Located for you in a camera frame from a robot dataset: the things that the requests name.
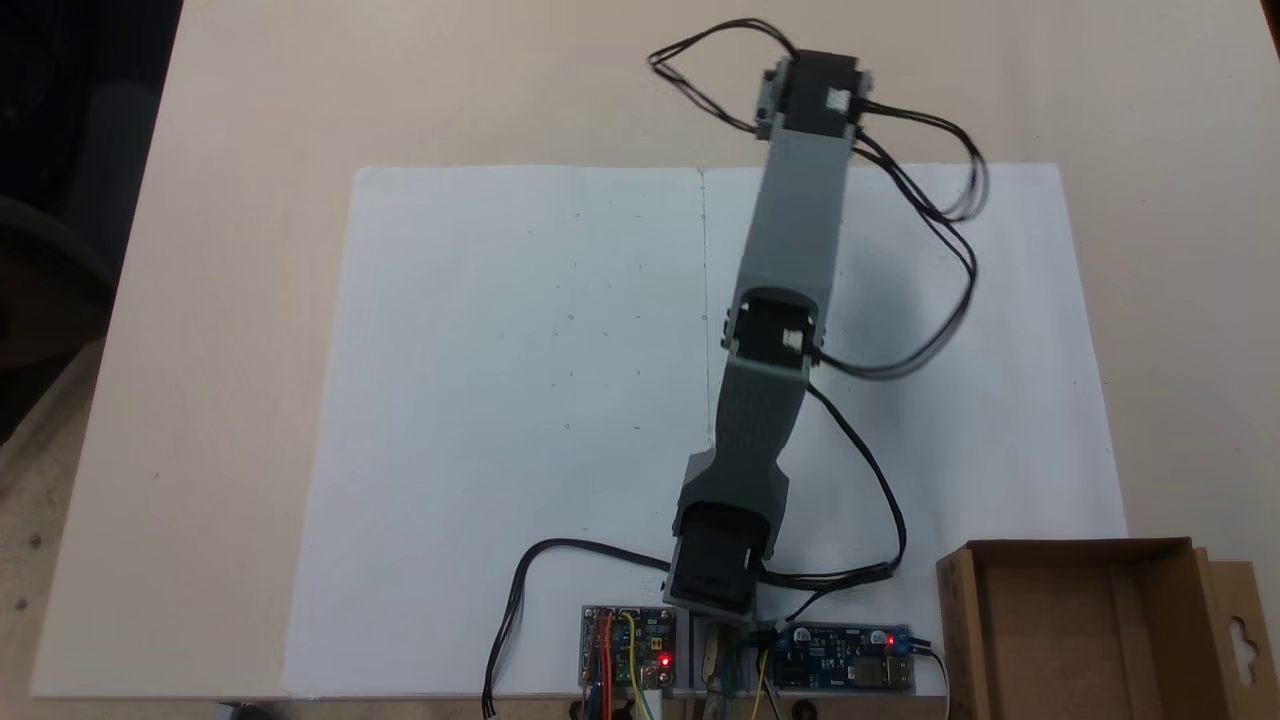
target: electronic component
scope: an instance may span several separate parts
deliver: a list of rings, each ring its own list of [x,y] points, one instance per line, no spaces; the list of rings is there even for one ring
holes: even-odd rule
[[[579,682],[586,685],[600,682],[600,639],[608,628],[612,683],[617,688],[631,688],[631,624],[625,615],[635,619],[636,684],[640,689],[671,685],[676,679],[677,628],[676,612],[669,607],[584,606],[579,628]]]
[[[772,653],[780,689],[908,692],[913,687],[906,625],[805,624],[783,633]]]

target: black wire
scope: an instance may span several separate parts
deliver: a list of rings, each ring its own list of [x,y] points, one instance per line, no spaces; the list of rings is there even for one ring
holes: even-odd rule
[[[831,398],[823,395],[818,388],[813,387],[812,383],[806,389],[809,395],[817,398],[818,402],[827,409],[827,413],[836,421],[836,424],[840,425],[845,437],[854,443],[854,447],[858,448],[863,460],[865,460],[867,465],[869,465],[872,471],[876,473],[876,480],[879,483],[881,491],[884,493],[884,500],[888,502],[890,512],[893,515],[893,527],[897,530],[897,555],[887,562],[874,562],[872,565],[835,573],[787,574],[762,569],[762,582],[776,587],[809,591],[813,593],[799,609],[796,609],[795,612],[786,618],[787,623],[794,621],[810,605],[832,592],[865,585],[869,583],[878,583],[892,578],[899,565],[902,564],[902,556],[906,553],[906,519],[902,516],[902,509],[899,507],[897,498],[893,497],[893,489],[888,484],[888,478],[884,477],[884,471],[881,469],[879,462],[876,461],[876,456],[872,454],[870,447],[868,447],[861,436],[854,430],[852,425],[845,420],[845,416],[840,414],[840,410],[836,407],[836,404],[831,401]]]
[[[678,42],[673,42],[660,50],[654,50],[649,54],[649,68],[660,77],[662,79],[669,82],[676,90],[685,95],[694,105],[698,105],[704,113],[709,113],[721,122],[728,124],[733,129],[739,129],[748,133],[755,133],[755,127],[750,123],[740,120],[731,115],[719,102],[714,101],[701,90],[694,87],[689,78],[686,78],[680,70],[671,67],[668,63],[677,55],[689,50],[703,38],[709,35],[714,35],[726,29],[754,29],[756,32],[763,32],[773,40],[778,41],[787,54],[792,58],[796,54],[796,46],[791,44],[790,40],[782,32],[773,27],[772,24],[759,19],[759,18],[739,18],[736,20],[727,20],[719,23],[718,26],[710,27],[699,32],[698,35],[691,35]]]
[[[888,479],[884,477],[884,471],[881,469],[879,462],[876,461],[876,456],[872,454],[870,447],[867,446],[861,436],[854,430],[849,421],[845,420],[845,416],[840,414],[836,405],[826,395],[813,387],[813,384],[809,384],[806,389],[809,395],[814,396],[818,402],[827,409],[827,413],[832,416],[836,424],[840,425],[840,429],[844,430],[845,437],[854,443],[854,447],[858,448],[863,460],[865,460],[872,471],[876,473],[876,480],[879,483],[881,491],[884,493],[884,500],[888,502],[890,512],[893,515],[893,525],[897,529],[897,555],[895,555],[888,562],[876,562],[863,568],[838,570],[833,573],[773,573],[762,566],[760,582],[780,588],[809,591],[813,593],[809,600],[804,602],[804,605],[786,618],[787,623],[794,621],[801,612],[805,611],[805,609],[828,593],[892,578],[893,571],[897,570],[897,566],[902,562],[902,555],[906,552],[906,520],[902,518],[902,510],[897,505],[897,498],[893,497],[893,489],[890,487]],[[608,557],[632,562],[635,565],[653,568],[654,570],[666,571],[671,569],[671,564],[664,560],[658,560],[657,557],[649,557],[646,555],[640,555],[637,552],[631,552],[628,550],[622,550],[620,547],[594,541],[552,538],[541,541],[526,550],[525,555],[521,556],[520,562],[516,564],[516,573],[511,579],[511,592],[507,596],[507,607],[503,611],[502,623],[498,625],[498,634],[493,639],[493,647],[489,650],[489,661],[485,665],[484,691],[480,694],[480,705],[485,719],[497,715],[497,710],[493,705],[494,673],[497,671],[497,666],[502,656],[502,648],[511,638],[516,618],[524,605],[525,579],[529,577],[529,568],[532,565],[534,559],[538,557],[538,555],[553,547],[575,547],[579,550],[586,550],[589,552],[596,552]]]
[[[929,200],[923,190],[920,190],[919,184],[916,184],[915,181],[911,179],[905,170],[902,170],[902,167],[899,165],[897,160],[895,160],[887,150],[884,150],[867,133],[859,132],[858,137],[861,142],[870,147],[870,150],[855,147],[854,152],[870,160],[874,165],[890,176],[897,188],[902,192],[902,196],[906,197],[908,202],[910,202],[916,215],[919,215],[924,225],[929,228],[929,232],[932,232],[934,237],[937,237],[938,241],[942,242],[942,245],[960,260],[960,264],[964,266],[965,274],[968,275],[964,292],[961,292],[960,299],[947,315],[947,319],[937,331],[934,331],[924,345],[901,360],[887,365],[855,365],[827,355],[817,345],[810,345],[809,347],[809,355],[812,355],[817,361],[826,363],[847,375],[865,380],[895,380],[910,375],[928,364],[929,360],[946,347],[951,336],[954,336],[960,328],[960,323],[964,320],[965,315],[969,313],[970,305],[973,304],[974,288],[978,284],[978,255],[974,252],[973,246],[969,245],[969,241],[955,229],[955,223],[959,220],[948,217],[946,211],[938,210],[933,201]],[[980,164],[982,170],[970,169],[972,178],[986,177],[986,161],[982,161],[980,154],[978,154],[978,163]],[[986,187],[986,181],[978,181],[977,187]],[[986,204],[984,195],[986,192],[983,191],[982,199],[972,201],[966,201],[965,197],[961,197],[957,204],[964,204],[964,208],[973,206],[980,210]]]
[[[961,191],[960,197],[950,208],[942,210],[942,217],[936,218],[936,220],[963,223],[965,220],[972,220],[982,213],[983,208],[987,205],[987,197],[991,190],[991,170],[987,167],[987,159],[982,155],[982,151],[978,150],[978,145],[974,143],[973,138],[969,137],[969,133],[965,132],[964,128],[937,115],[920,113],[918,110],[904,110],[901,108],[893,108],[873,100],[863,101],[863,111],[872,115],[883,115],[887,118],[900,118],[904,120],[922,123],[943,129],[955,136],[955,138],[964,145],[965,151],[969,154],[969,179],[965,183],[965,188]]]
[[[493,639],[493,647],[489,651],[489,662],[485,665],[484,670],[484,691],[480,694],[480,706],[484,711],[484,716],[493,717],[498,714],[493,705],[493,678],[494,671],[498,666],[499,657],[502,655],[502,648],[511,637],[512,628],[516,623],[516,616],[520,614],[520,609],[524,605],[525,598],[525,578],[529,575],[529,566],[532,565],[534,559],[538,557],[543,551],[550,550],[553,547],[576,547],[579,550],[586,550],[589,552],[595,552],[599,555],[605,555],[608,557],[614,557],[618,560],[625,560],[635,565],[643,565],[645,568],[653,568],[654,570],[668,570],[671,564],[664,560],[658,560],[655,557],[649,557],[646,555],[640,555],[639,552],[631,552],[628,550],[622,550],[613,547],[611,544],[604,544],[602,542],[573,539],[573,538],[550,538],[535,543],[532,547],[525,551],[521,556],[520,562],[516,564],[516,574],[511,579],[511,592],[507,596],[507,609],[502,615],[502,624],[498,625],[498,635]]]

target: blue circuit board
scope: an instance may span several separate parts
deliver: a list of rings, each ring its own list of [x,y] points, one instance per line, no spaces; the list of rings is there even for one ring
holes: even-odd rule
[[[769,659],[780,689],[909,692],[913,687],[906,625],[788,628]]]

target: robotic arm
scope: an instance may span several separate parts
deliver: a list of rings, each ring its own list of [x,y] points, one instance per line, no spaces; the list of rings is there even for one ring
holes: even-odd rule
[[[750,620],[787,505],[778,455],[822,347],[845,177],[870,74],[858,59],[796,50],[764,73],[755,136],[764,178],[721,345],[716,446],[689,459],[664,601]]]

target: orange wire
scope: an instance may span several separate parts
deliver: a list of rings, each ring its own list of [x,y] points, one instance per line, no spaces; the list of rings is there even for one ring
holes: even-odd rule
[[[600,720],[609,720],[613,716],[613,612],[604,620],[604,706],[600,708]]]

